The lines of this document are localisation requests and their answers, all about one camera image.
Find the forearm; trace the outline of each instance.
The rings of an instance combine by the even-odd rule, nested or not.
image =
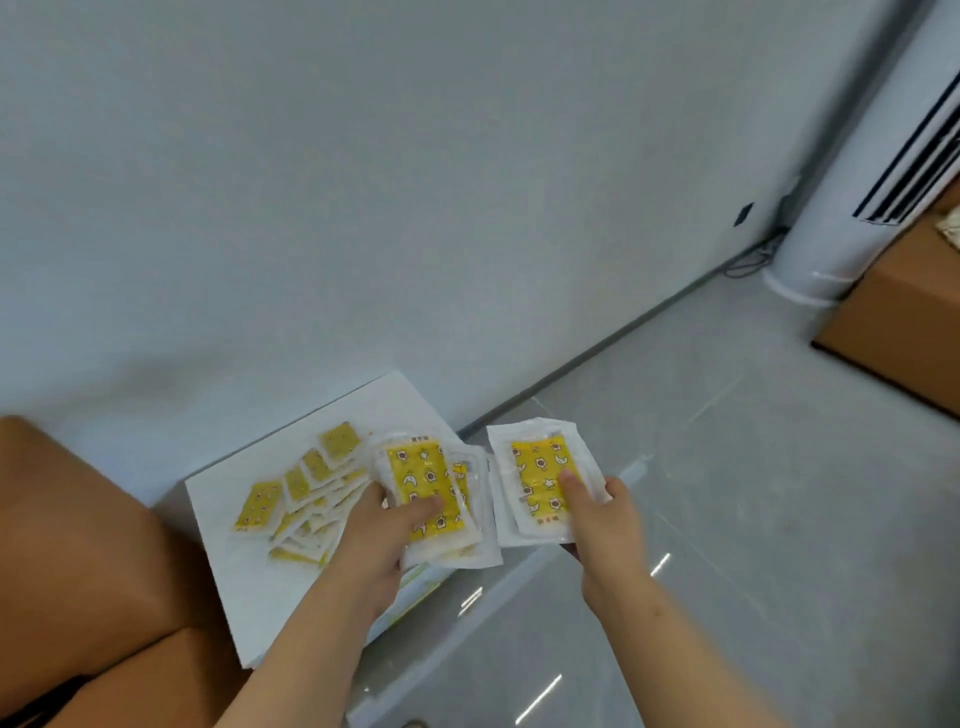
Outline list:
[[[345,575],[328,569],[280,631],[220,728],[339,728],[372,610]]]
[[[646,575],[594,610],[649,728],[780,728],[660,585]]]

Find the person's left hand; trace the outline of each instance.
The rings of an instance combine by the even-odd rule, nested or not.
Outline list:
[[[437,516],[444,507],[439,496],[384,509],[387,494],[373,482],[347,518],[343,538],[324,575],[353,589],[361,607],[370,608],[371,622],[394,603],[400,588],[399,559],[410,543],[414,526]]]

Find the person's right hand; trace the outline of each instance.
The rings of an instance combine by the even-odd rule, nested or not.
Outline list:
[[[649,576],[640,515],[630,490],[616,477],[607,478],[613,500],[597,503],[571,470],[560,473],[576,541],[574,556],[584,565],[584,601],[594,614],[603,610],[625,587]]]

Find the white table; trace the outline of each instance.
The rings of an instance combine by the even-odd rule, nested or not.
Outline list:
[[[317,436],[344,421],[359,434],[385,429],[429,429],[460,442],[443,418],[400,372],[382,376],[316,412],[268,435],[186,480],[197,525],[233,644],[243,667],[255,667],[313,584],[317,572],[267,557],[264,539],[233,534],[230,527],[254,482],[283,473]],[[373,626],[375,638],[452,573],[428,568],[400,591]]]

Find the wall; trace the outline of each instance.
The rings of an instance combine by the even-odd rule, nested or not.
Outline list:
[[[464,425],[753,242],[895,4],[8,0],[0,409],[146,502],[394,367]]]

